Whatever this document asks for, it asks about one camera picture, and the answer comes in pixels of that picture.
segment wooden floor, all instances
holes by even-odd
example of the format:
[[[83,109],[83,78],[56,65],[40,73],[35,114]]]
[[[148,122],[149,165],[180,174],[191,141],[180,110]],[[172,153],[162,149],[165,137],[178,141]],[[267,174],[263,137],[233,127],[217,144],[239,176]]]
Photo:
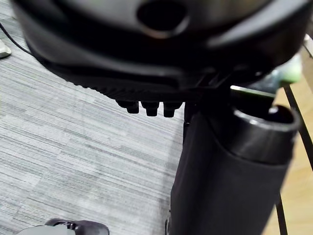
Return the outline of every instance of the wooden floor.
[[[301,56],[304,65],[304,78],[300,82],[291,85],[291,90],[312,139],[313,58],[309,56],[305,48],[301,50]],[[284,89],[280,90],[276,102],[290,106]],[[313,234],[313,171],[307,153],[307,151],[312,152],[313,147],[306,144],[308,149],[306,150],[304,142],[299,135],[294,151],[294,159],[281,190],[288,233],[279,230],[277,212],[276,208],[274,208],[272,217],[263,233],[264,235]]]

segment gray carpet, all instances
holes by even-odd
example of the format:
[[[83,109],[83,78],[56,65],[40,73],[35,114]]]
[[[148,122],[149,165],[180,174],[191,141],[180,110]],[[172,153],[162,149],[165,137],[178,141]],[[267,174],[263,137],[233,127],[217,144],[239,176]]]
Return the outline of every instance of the gray carpet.
[[[0,21],[22,45],[7,0]],[[112,235],[162,235],[182,142],[172,119],[129,115],[16,48],[0,60],[0,235],[53,217],[105,223]]]

